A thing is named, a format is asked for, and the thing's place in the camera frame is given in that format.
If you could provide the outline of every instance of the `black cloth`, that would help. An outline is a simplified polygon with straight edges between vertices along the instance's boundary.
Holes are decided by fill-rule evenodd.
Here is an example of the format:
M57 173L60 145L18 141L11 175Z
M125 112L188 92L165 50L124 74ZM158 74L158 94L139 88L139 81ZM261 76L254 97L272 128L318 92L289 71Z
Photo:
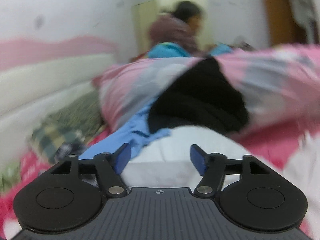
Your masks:
M239 131L248 122L240 92L207 58L180 76L153 104L148 116L151 133L182 125L208 127L221 134Z

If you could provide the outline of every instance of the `mauve sweater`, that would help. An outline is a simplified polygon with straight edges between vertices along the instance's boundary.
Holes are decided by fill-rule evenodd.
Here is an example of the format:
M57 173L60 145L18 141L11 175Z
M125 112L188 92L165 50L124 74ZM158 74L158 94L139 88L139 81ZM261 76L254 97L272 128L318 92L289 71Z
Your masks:
M160 16L150 27L149 37L151 47L163 43L173 42L195 57L203 57L206 52L200 51L196 44L194 34L189 26L172 15Z

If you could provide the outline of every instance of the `crosshair marking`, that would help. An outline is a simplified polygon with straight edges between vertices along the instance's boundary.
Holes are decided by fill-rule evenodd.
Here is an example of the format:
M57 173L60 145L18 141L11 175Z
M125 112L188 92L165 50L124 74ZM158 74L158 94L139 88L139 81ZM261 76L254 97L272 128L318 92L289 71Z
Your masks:
M159 190L155 191L155 193L157 193L158 195L162 195L162 194L164 194L165 192L164 192L162 189L159 189Z

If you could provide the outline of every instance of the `dark hair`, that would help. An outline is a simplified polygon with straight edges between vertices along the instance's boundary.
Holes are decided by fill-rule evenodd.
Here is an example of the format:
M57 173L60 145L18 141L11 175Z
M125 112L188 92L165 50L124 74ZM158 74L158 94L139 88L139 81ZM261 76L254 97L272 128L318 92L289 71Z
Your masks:
M189 18L201 15L201 9L192 2L182 1L178 4L176 10L172 13L172 15L184 22L187 22Z

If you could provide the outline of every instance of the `blue cloth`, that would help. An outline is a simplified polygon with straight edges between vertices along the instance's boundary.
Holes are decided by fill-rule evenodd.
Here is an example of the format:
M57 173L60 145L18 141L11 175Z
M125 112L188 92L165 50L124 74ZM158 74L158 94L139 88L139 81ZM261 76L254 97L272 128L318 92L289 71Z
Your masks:
M230 48L226 44L219 44L217 47L215 47L213 50L210 51L211 56L218 56L226 53L231 53L232 48Z
M191 54L181 46L172 42L160 43L154 46L147 54L148 58L164 57L191 57Z
M171 134L170 129L160 129L155 134L150 134L147 118L150 108L156 99L152 99L140 111L130 118L118 131L114 132L104 140L89 147L80 160L92 159L95 155L103 152L114 153L124 143L129 143L131 147L131 158L139 155L144 146L152 141Z

